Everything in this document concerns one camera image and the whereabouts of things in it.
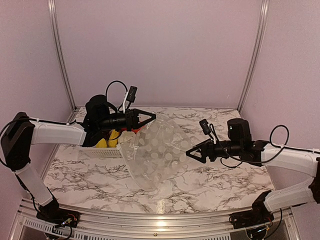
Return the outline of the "white fake cauliflower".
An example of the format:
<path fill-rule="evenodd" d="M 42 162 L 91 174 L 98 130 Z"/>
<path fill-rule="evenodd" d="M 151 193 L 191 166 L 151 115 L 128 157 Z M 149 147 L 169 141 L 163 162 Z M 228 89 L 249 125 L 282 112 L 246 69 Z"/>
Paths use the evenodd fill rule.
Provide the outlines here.
<path fill-rule="evenodd" d="M 118 138 L 119 145 L 129 145 L 135 141 L 136 133 L 133 131 L 123 131 Z"/>

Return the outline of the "yellow fake corn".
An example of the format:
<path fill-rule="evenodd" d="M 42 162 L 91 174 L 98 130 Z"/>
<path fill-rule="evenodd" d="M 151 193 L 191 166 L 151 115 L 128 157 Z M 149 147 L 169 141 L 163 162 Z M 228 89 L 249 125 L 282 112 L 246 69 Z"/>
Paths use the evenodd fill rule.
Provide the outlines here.
<path fill-rule="evenodd" d="M 107 141 L 102 138 L 95 146 L 96 148 L 107 148 L 108 147 L 108 143 Z"/>
<path fill-rule="evenodd" d="M 113 129 L 110 132 L 109 139 L 107 140 L 107 147 L 108 148 L 115 148 L 118 144 L 119 137 L 120 137 L 120 132 Z"/>

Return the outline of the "clear zip top bag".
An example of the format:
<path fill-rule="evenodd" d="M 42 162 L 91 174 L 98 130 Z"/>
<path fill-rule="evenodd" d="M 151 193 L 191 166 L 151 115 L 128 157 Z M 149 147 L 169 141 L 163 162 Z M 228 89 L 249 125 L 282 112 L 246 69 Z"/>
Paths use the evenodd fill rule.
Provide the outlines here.
<path fill-rule="evenodd" d="M 178 124 L 164 114 L 143 126 L 130 140 L 117 145 L 130 176 L 146 192 L 180 169 L 187 168 L 186 151 L 193 141 Z"/>

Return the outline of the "white plastic basket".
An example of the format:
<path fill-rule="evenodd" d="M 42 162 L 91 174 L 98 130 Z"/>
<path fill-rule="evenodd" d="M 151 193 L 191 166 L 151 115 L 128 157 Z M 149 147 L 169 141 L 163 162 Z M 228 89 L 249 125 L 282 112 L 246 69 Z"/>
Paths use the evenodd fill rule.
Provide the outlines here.
<path fill-rule="evenodd" d="M 98 147 L 99 144 L 94 147 L 76 146 L 75 148 L 82 153 L 86 154 L 90 158 L 121 158 L 121 151 L 117 145 L 119 143 L 119 136 L 112 140 L 106 140 L 106 147 Z"/>

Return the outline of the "purple fake grapes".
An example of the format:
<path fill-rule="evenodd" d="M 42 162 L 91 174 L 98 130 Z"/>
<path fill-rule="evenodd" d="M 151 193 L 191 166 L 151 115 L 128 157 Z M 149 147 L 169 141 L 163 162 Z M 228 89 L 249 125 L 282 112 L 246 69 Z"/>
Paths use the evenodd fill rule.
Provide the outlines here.
<path fill-rule="evenodd" d="M 112 133 L 112 130 L 103 131 L 102 138 L 105 139 L 106 141 L 108 141 L 111 136 L 111 133 Z"/>

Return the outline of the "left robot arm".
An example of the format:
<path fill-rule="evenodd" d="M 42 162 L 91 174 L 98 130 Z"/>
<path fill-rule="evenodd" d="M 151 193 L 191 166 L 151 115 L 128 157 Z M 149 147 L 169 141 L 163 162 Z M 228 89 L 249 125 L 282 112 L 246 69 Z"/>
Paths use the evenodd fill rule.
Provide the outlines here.
<path fill-rule="evenodd" d="M 154 113 L 130 107 L 136 93 L 137 87 L 128 88 L 120 107 L 109 102 L 106 93 L 91 97 L 85 104 L 86 114 L 81 122 L 44 120 L 20 111 L 3 127 L 0 146 L 4 158 L 0 162 L 37 201 L 41 217 L 58 223 L 64 216 L 64 210 L 37 170 L 48 162 L 50 149 L 61 144 L 94 147 L 112 130 L 138 130 L 154 121 Z"/>

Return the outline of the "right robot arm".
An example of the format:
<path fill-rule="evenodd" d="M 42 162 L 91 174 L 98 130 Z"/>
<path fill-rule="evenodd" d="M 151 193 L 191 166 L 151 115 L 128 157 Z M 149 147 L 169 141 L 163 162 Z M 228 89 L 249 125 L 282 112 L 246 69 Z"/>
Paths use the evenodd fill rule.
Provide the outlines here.
<path fill-rule="evenodd" d="M 247 219 L 258 224 L 267 214 L 283 208 L 320 202 L 320 151 L 275 144 L 271 139 L 253 140 L 250 124 L 242 118 L 227 121 L 228 140 L 220 140 L 206 119 L 199 122 L 209 139 L 185 152 L 200 163 L 231 158 L 239 163 L 266 167 L 276 189 L 260 194 L 253 202 Z"/>

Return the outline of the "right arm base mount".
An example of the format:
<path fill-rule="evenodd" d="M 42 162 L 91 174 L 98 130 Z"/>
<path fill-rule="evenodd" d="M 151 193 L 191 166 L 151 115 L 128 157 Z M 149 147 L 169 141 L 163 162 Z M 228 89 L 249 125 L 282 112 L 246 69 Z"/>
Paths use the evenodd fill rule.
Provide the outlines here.
<path fill-rule="evenodd" d="M 234 212 L 228 220 L 234 229 L 240 229 L 272 222 L 274 219 L 262 201 L 255 201 L 250 210 Z"/>

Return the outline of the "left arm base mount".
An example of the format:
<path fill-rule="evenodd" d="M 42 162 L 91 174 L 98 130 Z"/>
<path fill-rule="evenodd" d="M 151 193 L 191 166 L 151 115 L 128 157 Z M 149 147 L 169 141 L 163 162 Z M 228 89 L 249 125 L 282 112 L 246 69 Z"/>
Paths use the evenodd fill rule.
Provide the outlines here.
<path fill-rule="evenodd" d="M 68 224 L 72 228 L 76 228 L 78 226 L 80 213 L 78 211 L 61 208 L 58 201 L 53 199 L 44 206 L 38 205 L 36 217 L 40 220 L 56 224 L 59 227 L 62 227 L 63 223 L 67 223 L 66 221 L 71 219 Z"/>

